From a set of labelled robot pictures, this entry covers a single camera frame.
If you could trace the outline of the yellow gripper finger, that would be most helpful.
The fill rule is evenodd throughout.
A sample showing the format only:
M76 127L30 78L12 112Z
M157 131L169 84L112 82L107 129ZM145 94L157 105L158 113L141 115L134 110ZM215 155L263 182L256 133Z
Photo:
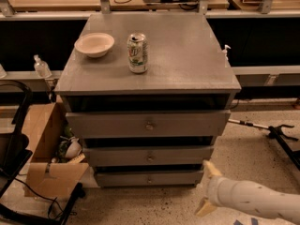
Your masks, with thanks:
M208 176L212 178L213 176L221 176L221 171L215 166L215 164L209 160L203 162L205 169L208 171Z
M214 212L216 209L217 207L211 204L207 198L202 198L199 207L196 209L195 215L202 218Z

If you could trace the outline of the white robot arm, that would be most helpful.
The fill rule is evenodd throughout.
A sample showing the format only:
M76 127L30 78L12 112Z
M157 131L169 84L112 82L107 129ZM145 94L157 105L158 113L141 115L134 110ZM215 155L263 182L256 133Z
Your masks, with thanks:
M211 161L203 162L210 181L196 215L204 217L218 207L231 208L260 218L281 218L300 225L300 196L275 191L261 184L225 177Z

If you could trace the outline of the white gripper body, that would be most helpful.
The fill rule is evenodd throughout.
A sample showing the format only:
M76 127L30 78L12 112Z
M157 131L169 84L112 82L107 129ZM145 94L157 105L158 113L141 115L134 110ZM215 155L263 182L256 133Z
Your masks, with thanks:
M207 188L207 198L211 204L217 207L228 207L232 204L233 181L223 176L213 176Z

